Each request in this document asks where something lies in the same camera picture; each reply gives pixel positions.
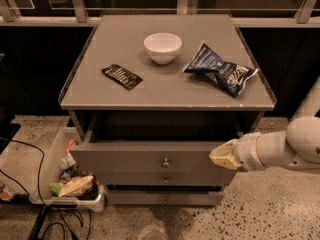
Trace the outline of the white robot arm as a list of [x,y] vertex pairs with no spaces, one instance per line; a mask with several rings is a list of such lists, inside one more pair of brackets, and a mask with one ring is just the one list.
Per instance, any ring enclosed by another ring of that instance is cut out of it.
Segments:
[[213,149],[211,161],[227,169],[261,171],[281,167],[320,173],[320,77],[300,104],[287,128],[262,134],[245,134]]

